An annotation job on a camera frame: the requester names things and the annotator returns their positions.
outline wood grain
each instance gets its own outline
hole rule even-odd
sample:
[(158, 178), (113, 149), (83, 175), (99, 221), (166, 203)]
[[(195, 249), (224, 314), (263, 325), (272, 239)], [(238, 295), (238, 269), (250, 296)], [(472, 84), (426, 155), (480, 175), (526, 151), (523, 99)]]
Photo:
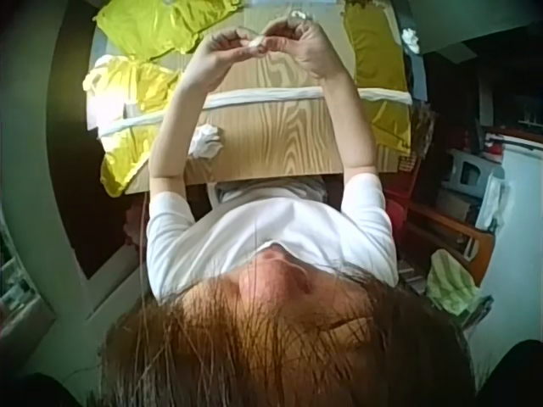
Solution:
[[(343, 6), (297, 4), (246, 8), (215, 25), (242, 25), (260, 32), (268, 21), (298, 9), (322, 24), (350, 73), (355, 72), (355, 55), (344, 31)], [(183, 69), (190, 56), (170, 54), (160, 64)], [(217, 92), (250, 87), (315, 86), (316, 80), (283, 54), (268, 55), (236, 64)], [(187, 185), (342, 172), (332, 123), (323, 100), (280, 103), (256, 103), (204, 111), (199, 123), (221, 129), (223, 149), (211, 160), (190, 159), (185, 179)], [(379, 148), (379, 169), (397, 170), (399, 154)], [(146, 166), (132, 181), (126, 193), (148, 190)]]

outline yellow fabric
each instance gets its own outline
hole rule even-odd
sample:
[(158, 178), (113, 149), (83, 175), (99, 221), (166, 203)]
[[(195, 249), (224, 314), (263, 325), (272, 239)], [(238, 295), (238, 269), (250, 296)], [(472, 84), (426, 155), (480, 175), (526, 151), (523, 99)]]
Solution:
[(242, 0), (112, 0), (95, 17), (126, 55), (149, 60), (172, 49), (188, 53), (199, 34), (225, 19)]
[[(390, 31), (382, 7), (346, 4), (344, 28), (355, 51), (358, 87), (382, 87), (407, 92), (403, 51)], [(402, 103), (364, 101), (377, 143), (402, 153), (411, 147), (410, 110)]]
[[(178, 79), (176, 72), (158, 65), (113, 57), (89, 72), (83, 89), (90, 100), (98, 98), (98, 106), (106, 109), (107, 120), (118, 120), (127, 104), (136, 104), (142, 113), (164, 109)], [(110, 196), (120, 196), (145, 164), (158, 129), (158, 125), (138, 126), (100, 138), (105, 151), (100, 180)]]

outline wooden shelf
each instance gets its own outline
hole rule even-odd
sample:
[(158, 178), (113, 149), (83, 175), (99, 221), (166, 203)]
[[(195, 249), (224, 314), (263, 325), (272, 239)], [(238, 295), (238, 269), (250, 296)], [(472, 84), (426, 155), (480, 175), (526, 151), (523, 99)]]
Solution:
[(487, 133), (502, 134), (503, 136), (516, 137), (527, 142), (538, 142), (543, 144), (543, 135), (528, 133), (527, 131), (517, 129), (502, 129), (500, 127), (487, 127), (484, 126), (483, 130)]

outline white t-shirt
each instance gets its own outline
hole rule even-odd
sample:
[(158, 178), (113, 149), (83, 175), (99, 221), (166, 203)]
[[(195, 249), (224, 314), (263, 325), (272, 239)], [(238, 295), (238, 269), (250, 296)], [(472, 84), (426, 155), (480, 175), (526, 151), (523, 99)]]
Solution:
[(253, 189), (194, 221), (187, 201), (173, 192), (149, 205), (147, 267), (156, 298), (195, 280), (217, 276), (279, 243), (319, 269), (351, 263), (395, 286), (396, 252), (381, 183), (373, 174), (345, 186), (341, 212), (280, 188)]

